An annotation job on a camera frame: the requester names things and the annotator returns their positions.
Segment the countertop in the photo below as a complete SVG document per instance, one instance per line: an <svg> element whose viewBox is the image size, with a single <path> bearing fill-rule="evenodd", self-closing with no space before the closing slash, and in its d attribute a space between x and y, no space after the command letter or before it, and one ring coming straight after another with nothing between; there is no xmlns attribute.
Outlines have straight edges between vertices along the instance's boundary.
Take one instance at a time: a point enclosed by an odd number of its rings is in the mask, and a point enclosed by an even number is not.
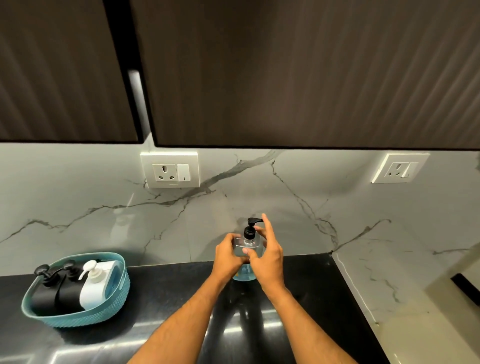
<svg viewBox="0 0 480 364"><path fill-rule="evenodd" d="M0 277L0 363L126 363L201 286L213 262L130 267L131 290L110 320L53 329L23 316L33 275ZM330 254L285 256L287 288L359 364L388 363ZM282 323L259 283L231 281L214 307L199 363L294 363Z"/></svg>

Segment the blue liquid soap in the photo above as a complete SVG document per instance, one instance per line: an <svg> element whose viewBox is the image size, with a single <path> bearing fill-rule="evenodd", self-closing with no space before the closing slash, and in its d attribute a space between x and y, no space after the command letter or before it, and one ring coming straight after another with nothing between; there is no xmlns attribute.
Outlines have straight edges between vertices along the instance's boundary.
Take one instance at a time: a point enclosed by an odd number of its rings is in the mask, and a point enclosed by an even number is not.
<svg viewBox="0 0 480 364"><path fill-rule="evenodd" d="M257 252L259 257L262 256L264 245L262 242L262 237L256 233L256 230L253 228L256 222L263 221L261 218L249 218L248 226L243 232L242 238L236 238L233 241L233 252L236 256L246 255L242 250L243 248L250 248ZM256 279L255 274L253 273L252 266L250 264L244 264L241 266L237 274L233 276L234 280L239 280L242 282L247 282L250 280Z"/></svg>

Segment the teal plastic basket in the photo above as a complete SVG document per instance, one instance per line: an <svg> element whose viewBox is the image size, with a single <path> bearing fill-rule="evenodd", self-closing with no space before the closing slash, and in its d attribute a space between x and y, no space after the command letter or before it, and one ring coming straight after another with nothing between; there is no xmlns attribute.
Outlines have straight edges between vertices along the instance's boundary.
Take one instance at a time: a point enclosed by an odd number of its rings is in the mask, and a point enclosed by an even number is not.
<svg viewBox="0 0 480 364"><path fill-rule="evenodd" d="M30 308L30 302L34 289L37 287L37 285L41 284L42 280L41 277L37 277L25 293L25 296L22 300L22 312L24 313L24 315L29 318L42 321L53 328L72 328L77 326L97 324L99 322L108 320L109 318L114 316L125 303L128 291L130 289L130 278L128 277L125 259L123 259L123 257L117 253L88 253L71 255L69 257L62 258L55 263L52 263L50 266L61 266L65 261L69 259L80 259L85 261L94 259L100 259L102 261L118 260L123 265L123 272L118 286L110 295L110 297L105 300L105 302L99 304L97 307L94 307L90 310L76 312L74 314L68 315L37 316L34 312L32 312Z"/></svg>

